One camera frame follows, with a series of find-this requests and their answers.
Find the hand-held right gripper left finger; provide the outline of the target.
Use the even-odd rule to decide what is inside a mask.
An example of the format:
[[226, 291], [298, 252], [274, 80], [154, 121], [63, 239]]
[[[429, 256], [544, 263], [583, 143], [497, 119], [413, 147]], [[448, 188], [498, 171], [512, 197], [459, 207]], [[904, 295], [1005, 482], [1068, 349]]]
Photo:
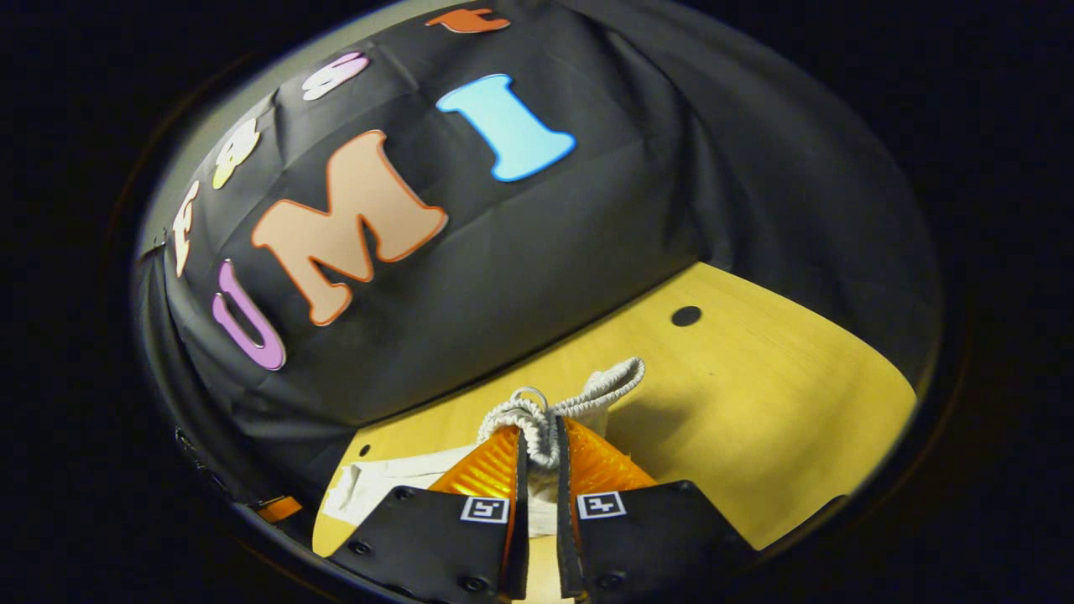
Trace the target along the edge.
[[507, 425], [427, 488], [388, 490], [332, 562], [413, 601], [522, 601], [526, 481], [527, 440]]

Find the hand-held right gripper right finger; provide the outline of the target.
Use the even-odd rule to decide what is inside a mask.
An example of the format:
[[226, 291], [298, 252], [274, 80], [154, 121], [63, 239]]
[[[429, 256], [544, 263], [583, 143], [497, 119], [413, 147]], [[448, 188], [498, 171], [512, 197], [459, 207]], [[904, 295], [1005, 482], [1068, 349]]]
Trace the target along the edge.
[[720, 601], [760, 553], [694, 481], [653, 481], [593, 430], [555, 421], [561, 596]]

